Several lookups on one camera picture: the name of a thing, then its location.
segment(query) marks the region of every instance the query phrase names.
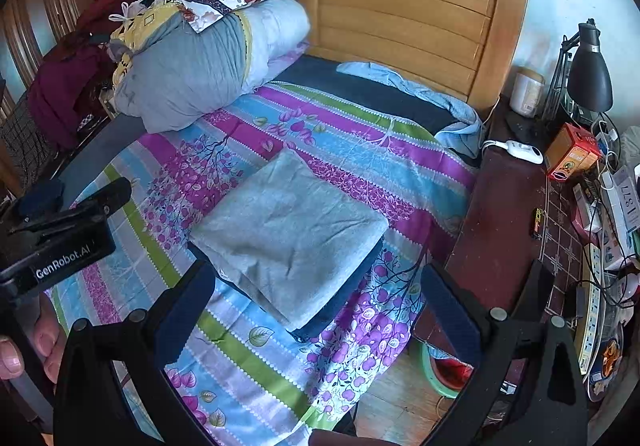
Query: desk lamp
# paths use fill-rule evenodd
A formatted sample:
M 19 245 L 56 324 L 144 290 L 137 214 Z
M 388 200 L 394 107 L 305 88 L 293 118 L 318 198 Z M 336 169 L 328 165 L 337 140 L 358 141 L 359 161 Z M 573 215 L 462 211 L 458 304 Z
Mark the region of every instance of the desk lamp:
M 578 47 L 571 60 L 570 51 Z M 558 116 L 562 105 L 564 115 Z M 506 121 L 514 135 L 528 145 L 545 151 L 558 129 L 558 121 L 575 121 L 590 126 L 591 113 L 608 111 L 613 91 L 607 65 L 600 52 L 600 31 L 593 19 L 578 24 L 578 32 L 563 37 L 556 70 L 539 119 L 528 119 L 510 111 Z

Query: orange box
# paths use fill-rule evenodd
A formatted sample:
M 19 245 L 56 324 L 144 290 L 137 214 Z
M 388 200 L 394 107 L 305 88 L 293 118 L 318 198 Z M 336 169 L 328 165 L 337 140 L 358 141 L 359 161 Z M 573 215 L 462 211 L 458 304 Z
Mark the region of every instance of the orange box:
M 601 157 L 593 134 L 565 123 L 545 152 L 546 174 L 549 179 L 566 181 L 576 171 L 590 169 Z

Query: wooden floor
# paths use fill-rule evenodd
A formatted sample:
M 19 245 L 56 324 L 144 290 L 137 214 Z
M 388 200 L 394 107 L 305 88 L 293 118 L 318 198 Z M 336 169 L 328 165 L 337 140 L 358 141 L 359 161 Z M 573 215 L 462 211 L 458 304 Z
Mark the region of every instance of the wooden floor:
M 401 446 L 418 445 L 439 419 L 436 413 L 439 399 L 420 367 L 418 344 L 412 342 L 360 398 L 356 415 L 358 437 Z M 451 403 L 450 399 L 440 403 L 440 415 Z

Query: plaid fabric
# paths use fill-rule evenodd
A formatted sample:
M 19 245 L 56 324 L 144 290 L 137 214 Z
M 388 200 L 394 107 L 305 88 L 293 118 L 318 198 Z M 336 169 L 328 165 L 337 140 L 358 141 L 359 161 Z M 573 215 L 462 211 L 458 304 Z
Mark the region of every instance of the plaid fabric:
M 55 150 L 42 135 L 27 107 L 27 92 L 15 105 L 6 121 L 0 126 L 0 139 L 20 178 L 20 185 L 27 190 L 42 174 L 55 155 Z

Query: silver screw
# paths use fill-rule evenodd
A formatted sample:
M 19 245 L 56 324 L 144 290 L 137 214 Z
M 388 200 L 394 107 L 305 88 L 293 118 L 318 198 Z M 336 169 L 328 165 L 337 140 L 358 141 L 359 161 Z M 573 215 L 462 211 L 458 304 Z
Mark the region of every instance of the silver screw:
M 145 318 L 146 311 L 144 309 L 133 309 L 133 311 L 129 313 L 129 320 L 133 323 L 141 322 Z
M 494 307 L 489 311 L 491 318 L 496 321 L 505 321 L 507 319 L 507 311 L 505 311 L 502 307 Z
M 88 323 L 89 323 L 89 320 L 87 320 L 87 318 L 80 318 L 74 321 L 74 324 L 73 324 L 74 331 L 83 330 Z
M 551 317 L 551 325 L 561 329 L 562 327 L 564 327 L 564 319 L 559 317 L 559 316 L 552 316 Z

